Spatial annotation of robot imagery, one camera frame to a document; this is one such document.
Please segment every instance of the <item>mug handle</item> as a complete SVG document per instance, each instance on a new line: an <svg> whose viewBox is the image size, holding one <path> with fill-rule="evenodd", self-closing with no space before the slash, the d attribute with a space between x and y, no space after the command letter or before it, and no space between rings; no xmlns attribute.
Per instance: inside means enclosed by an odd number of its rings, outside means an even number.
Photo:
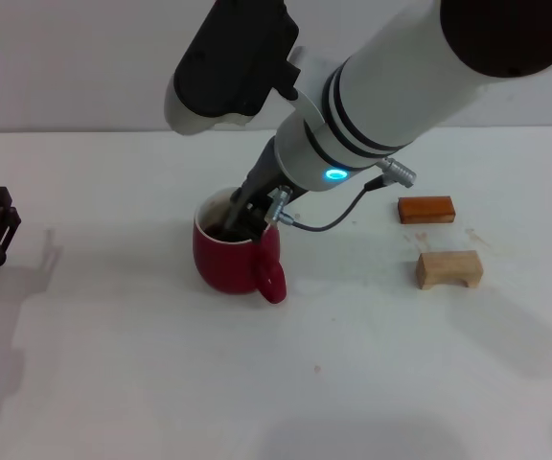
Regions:
<svg viewBox="0 0 552 460"><path fill-rule="evenodd" d="M266 251L255 262L257 289L270 304L280 304L287 297L287 280L280 263Z"/></svg>

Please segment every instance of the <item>dark liquid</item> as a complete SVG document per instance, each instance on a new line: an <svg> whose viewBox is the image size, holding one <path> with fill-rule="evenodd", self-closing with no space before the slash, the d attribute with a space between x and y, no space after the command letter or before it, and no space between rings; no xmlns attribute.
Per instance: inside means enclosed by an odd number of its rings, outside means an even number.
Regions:
<svg viewBox="0 0 552 460"><path fill-rule="evenodd" d="M234 230L226 230L220 223L210 225L204 230L204 232L210 238L214 238L220 242L245 242L248 240L247 237L241 235L239 232Z"/></svg>

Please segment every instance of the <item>wooden block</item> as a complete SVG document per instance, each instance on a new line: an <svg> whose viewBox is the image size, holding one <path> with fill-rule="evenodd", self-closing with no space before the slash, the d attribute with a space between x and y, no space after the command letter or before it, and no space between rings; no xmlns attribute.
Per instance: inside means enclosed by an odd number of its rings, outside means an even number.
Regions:
<svg viewBox="0 0 552 460"><path fill-rule="evenodd" d="M410 223L452 223L455 207L450 196L419 196L400 198L398 202L400 221Z"/></svg>
<svg viewBox="0 0 552 460"><path fill-rule="evenodd" d="M421 289L462 281L468 288L477 288L483 277L483 265L476 251L428 252L417 263L417 280Z"/></svg>

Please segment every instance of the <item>white wall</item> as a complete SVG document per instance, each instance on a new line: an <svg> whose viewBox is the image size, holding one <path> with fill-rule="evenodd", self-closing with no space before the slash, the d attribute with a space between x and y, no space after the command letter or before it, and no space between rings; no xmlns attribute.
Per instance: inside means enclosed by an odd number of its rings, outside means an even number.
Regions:
<svg viewBox="0 0 552 460"><path fill-rule="evenodd" d="M287 4L299 44L344 59L406 1ZM0 130L166 129L165 85L212 3L0 0ZM288 113L271 101L253 127ZM448 124L552 125L552 73L496 87Z"/></svg>

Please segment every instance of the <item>red mug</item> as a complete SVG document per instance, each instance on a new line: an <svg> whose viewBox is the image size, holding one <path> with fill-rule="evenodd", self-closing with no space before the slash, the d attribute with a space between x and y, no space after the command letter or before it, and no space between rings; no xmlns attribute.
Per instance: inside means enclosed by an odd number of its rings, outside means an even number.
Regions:
<svg viewBox="0 0 552 460"><path fill-rule="evenodd" d="M280 265L280 235L268 226L261 240L227 242L208 236L205 230L222 222L235 188L208 198L195 213L193 256L201 277L212 288L227 294L247 294L259 290L272 304L287 297L285 272Z"/></svg>

